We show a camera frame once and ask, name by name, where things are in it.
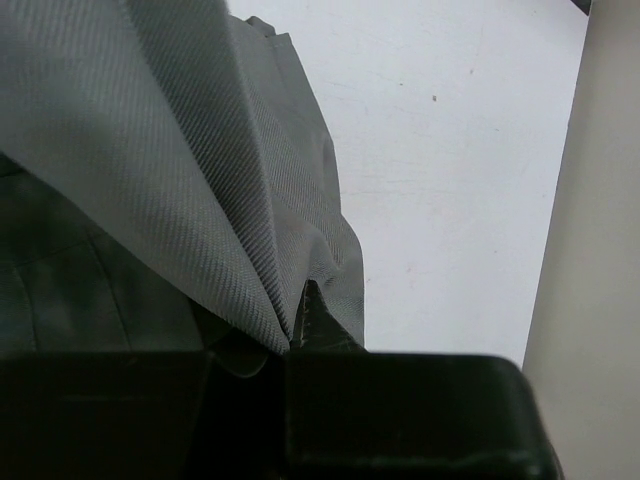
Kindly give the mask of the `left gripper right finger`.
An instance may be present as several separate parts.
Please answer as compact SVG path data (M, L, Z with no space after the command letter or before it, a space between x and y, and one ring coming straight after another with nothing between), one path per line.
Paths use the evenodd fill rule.
M292 479L560 479L533 390L511 361L371 353L308 282L285 361Z

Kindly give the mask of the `grey pleated skirt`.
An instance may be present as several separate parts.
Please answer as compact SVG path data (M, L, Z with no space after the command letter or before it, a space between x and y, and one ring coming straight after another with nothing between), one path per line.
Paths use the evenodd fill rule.
M364 342L360 242L287 33L223 1L5 1L1 150L275 353L308 284Z

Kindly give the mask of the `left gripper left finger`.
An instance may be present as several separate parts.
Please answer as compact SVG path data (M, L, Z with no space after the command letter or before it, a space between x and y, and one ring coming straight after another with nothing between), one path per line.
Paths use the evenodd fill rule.
M264 352L12 354L5 479L280 479L282 383Z

